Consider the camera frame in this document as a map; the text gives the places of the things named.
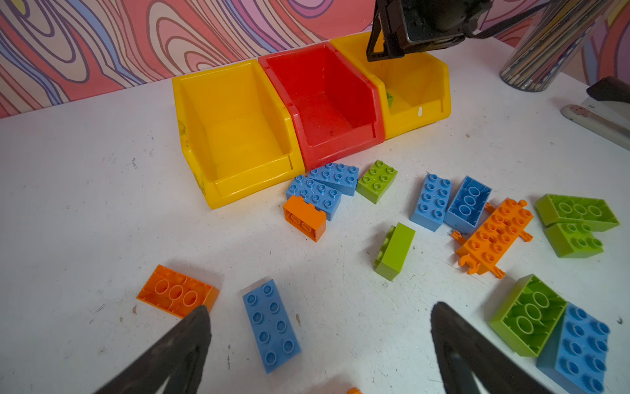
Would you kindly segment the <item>green long brick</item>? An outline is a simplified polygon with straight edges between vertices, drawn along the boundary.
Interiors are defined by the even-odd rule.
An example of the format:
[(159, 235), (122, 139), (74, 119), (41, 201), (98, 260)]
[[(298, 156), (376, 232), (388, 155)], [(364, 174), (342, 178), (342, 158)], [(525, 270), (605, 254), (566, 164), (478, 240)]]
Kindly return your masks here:
[(593, 232), (604, 232), (620, 225), (605, 200), (546, 194), (535, 203), (546, 227), (556, 223), (587, 224)]

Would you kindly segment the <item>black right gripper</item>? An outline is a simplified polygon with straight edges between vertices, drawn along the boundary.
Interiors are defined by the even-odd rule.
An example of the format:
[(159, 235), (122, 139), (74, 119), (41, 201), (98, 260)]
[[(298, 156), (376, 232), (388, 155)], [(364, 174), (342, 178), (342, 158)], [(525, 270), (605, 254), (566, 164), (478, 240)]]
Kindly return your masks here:
[(369, 62), (447, 49), (473, 37), (492, 0), (377, 0), (366, 56)]

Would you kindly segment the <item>green small brick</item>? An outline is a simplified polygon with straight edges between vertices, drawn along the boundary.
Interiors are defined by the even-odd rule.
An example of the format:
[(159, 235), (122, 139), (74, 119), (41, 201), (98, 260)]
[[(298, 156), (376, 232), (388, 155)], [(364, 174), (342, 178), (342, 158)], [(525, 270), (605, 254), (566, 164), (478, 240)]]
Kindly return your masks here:
[(585, 259), (603, 253), (603, 243), (585, 223), (556, 223), (545, 235), (559, 258)]

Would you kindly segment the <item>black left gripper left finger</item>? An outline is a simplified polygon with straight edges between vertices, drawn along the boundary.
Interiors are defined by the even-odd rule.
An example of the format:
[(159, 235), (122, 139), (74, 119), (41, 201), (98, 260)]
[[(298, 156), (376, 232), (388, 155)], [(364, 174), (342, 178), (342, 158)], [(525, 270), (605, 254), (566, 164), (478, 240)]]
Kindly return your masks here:
[(211, 343), (208, 309), (200, 305), (98, 393), (196, 393)]

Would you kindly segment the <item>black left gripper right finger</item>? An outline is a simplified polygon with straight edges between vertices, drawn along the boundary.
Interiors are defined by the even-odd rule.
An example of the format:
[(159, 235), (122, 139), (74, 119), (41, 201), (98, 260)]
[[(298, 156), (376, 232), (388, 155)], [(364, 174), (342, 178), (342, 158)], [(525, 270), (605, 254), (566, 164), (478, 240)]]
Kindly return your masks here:
[(431, 336), (447, 393), (548, 393), (445, 302), (431, 310)]

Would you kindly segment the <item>green square brick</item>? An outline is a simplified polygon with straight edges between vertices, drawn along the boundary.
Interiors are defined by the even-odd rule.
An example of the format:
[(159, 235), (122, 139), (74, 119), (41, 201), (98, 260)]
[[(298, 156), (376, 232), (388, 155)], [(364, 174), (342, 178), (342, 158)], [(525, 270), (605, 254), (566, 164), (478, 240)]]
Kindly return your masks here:
[(375, 205), (391, 186), (397, 174), (393, 167), (377, 160), (359, 179), (356, 190)]

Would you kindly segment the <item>orange small brick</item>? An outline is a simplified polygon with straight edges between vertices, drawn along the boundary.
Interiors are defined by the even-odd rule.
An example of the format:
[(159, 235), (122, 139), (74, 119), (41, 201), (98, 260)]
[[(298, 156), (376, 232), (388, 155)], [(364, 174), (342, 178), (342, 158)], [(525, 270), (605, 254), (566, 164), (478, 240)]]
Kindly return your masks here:
[(326, 214), (308, 204), (302, 197), (292, 195), (283, 205), (285, 220), (307, 238), (318, 242), (326, 231)]

